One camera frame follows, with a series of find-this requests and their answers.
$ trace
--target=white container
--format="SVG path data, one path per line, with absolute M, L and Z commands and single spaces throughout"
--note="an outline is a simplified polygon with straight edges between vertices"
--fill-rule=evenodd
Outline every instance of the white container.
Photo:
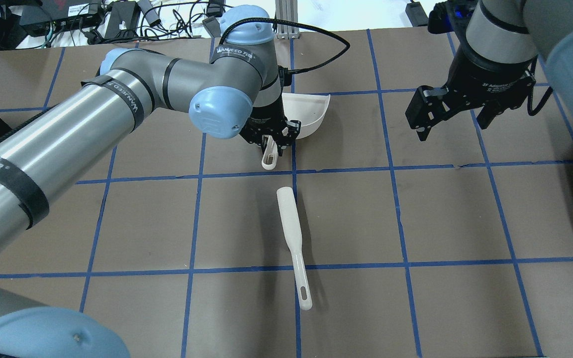
M 299 120 L 302 124 L 300 134 L 297 136 L 300 140 L 318 130 L 328 109 L 330 95 L 282 93 L 282 103 L 288 120 Z M 278 161 L 277 154 L 277 145 L 272 138 L 269 138 L 262 156 L 262 167 L 273 170 Z

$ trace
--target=white spatula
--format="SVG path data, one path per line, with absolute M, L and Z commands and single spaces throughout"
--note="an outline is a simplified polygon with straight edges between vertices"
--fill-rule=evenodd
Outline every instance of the white spatula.
M 291 251 L 291 258 L 293 259 L 293 272 L 295 273 L 295 284 L 297 285 L 297 296 L 300 299 L 300 308 L 310 310 L 313 303 L 311 290 L 309 290 L 309 280 L 306 278 L 304 258 L 302 257 L 302 230 L 300 229 L 300 219 L 297 215 L 293 189 L 289 186 L 278 189 L 278 207 L 280 208 L 280 218 L 282 219 L 282 229 L 285 233 L 286 244 Z

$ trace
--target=black power adapter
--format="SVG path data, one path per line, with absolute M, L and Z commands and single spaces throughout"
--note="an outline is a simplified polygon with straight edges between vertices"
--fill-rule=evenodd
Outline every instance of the black power adapter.
M 428 26 L 428 16 L 418 1 L 406 4 L 406 15 L 412 23 L 412 27 Z

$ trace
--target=white handle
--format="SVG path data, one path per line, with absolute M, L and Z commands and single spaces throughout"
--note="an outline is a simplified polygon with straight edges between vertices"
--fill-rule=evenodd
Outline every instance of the white handle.
M 267 147 L 262 154 L 262 167 L 265 170 L 273 170 L 278 163 L 278 145 L 273 141 L 272 136 L 268 137 Z
M 278 208 L 280 208 L 280 219 L 282 220 L 286 244 L 291 251 L 291 258 L 293 259 L 293 273 L 295 273 L 295 284 L 297 285 L 300 308 L 310 310 L 312 300 L 302 256 L 302 230 L 300 229 L 300 219 L 297 215 L 293 189 L 289 186 L 278 189 Z

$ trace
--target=white label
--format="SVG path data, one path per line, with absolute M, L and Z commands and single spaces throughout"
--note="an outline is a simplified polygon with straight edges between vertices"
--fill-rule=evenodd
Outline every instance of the white label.
M 89 7 L 89 4 L 73 5 L 68 7 L 68 17 L 77 16 L 78 14 L 87 14 Z

